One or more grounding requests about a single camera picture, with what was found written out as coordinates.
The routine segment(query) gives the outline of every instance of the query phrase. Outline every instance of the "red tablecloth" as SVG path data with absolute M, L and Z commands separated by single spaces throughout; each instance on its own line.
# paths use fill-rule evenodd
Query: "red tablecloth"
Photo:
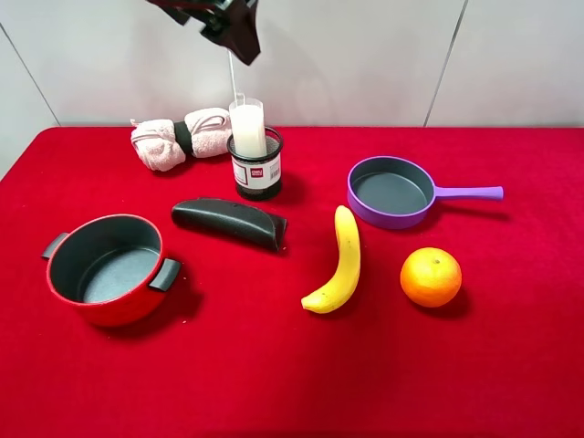
M 226 156 L 152 173 L 129 129 L 36 138 L 0 182 L 0 435 L 584 436 L 584 130 L 281 131 L 285 188 L 261 203 L 289 220 L 279 255 L 172 223 L 183 200 L 241 201 Z M 355 295 L 313 315 L 300 299 L 335 270 L 347 173 L 377 154 L 506 198 L 442 203 L 404 232 L 359 221 Z M 115 213 L 151 219 L 184 265 L 150 317 L 103 330 L 51 296 L 40 254 Z M 422 246 L 462 266 L 446 308 L 400 289 Z

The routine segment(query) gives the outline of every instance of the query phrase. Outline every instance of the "banana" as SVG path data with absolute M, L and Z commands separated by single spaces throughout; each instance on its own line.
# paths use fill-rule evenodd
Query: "banana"
M 335 212 L 339 244 L 339 264 L 326 285 L 302 298 L 302 307 L 316 313 L 329 313 L 345 304 L 359 282 L 361 251 L 355 216 L 340 205 Z

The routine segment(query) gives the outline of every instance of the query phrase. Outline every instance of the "towel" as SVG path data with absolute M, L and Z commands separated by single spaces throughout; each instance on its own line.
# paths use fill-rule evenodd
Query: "towel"
M 131 144 L 142 162 L 153 171 L 166 172 L 195 158 L 214 157 L 227 152 L 231 135 L 229 111 L 221 108 L 200 109 L 187 114 L 184 121 L 131 120 L 136 129 Z

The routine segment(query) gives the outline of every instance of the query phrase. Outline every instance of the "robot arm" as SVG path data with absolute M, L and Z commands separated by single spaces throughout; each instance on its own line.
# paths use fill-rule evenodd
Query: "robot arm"
M 184 26 L 190 18 L 205 24 L 201 35 L 251 65 L 260 53 L 256 30 L 259 0 L 146 0 Z

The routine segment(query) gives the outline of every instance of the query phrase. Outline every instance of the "pot handle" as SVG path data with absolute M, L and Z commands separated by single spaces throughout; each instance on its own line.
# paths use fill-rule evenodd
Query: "pot handle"
M 65 237 L 67 237 L 68 235 L 69 233 L 61 233 L 60 235 L 58 235 L 57 238 L 53 242 L 51 242 L 49 246 L 47 246 L 47 249 L 45 249 L 41 257 L 45 258 L 46 260 L 51 258 L 58 244 L 63 242 L 63 239 L 65 239 Z
M 162 262 L 162 267 L 156 274 L 156 277 L 150 282 L 150 287 L 160 290 L 161 292 L 166 292 L 174 279 L 179 273 L 181 268 L 181 263 L 176 260 L 171 260 L 170 258 L 165 258 Z

